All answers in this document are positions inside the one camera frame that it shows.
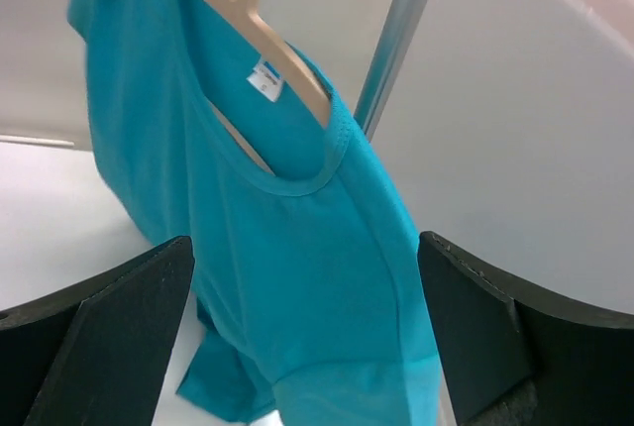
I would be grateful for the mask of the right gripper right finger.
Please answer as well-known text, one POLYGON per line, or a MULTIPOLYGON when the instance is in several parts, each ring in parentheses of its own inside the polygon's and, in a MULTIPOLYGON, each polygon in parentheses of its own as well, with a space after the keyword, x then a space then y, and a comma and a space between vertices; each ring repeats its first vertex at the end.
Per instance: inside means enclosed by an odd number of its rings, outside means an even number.
POLYGON ((418 265, 457 424, 632 424, 632 315, 546 289, 431 231, 418 265))

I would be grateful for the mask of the beige plastic hanger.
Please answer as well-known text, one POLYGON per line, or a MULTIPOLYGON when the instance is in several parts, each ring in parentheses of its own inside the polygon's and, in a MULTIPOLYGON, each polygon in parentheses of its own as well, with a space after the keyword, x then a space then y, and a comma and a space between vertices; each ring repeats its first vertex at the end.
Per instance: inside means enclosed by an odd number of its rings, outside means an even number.
POLYGON ((331 96, 301 55, 262 19, 260 0, 203 1, 259 52, 261 60, 273 65, 280 79, 290 85, 313 119, 326 128, 332 113, 331 96))

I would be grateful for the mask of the teal t shirt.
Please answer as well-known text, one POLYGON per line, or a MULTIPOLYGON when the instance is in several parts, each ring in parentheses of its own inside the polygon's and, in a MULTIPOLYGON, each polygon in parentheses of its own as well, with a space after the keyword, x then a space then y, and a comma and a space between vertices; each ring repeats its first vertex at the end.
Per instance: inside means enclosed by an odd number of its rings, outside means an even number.
POLYGON ((203 0, 70 0, 96 166, 153 244, 193 244, 178 388, 230 423, 432 425, 418 232, 332 87, 315 120, 203 0))

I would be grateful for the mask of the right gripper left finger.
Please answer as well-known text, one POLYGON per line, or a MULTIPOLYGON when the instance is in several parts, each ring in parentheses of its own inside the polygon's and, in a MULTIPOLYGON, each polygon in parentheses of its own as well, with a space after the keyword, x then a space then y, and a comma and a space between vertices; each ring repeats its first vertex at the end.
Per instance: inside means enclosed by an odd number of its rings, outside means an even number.
POLYGON ((2 424, 151 424, 193 268, 176 237, 2 311, 2 424))

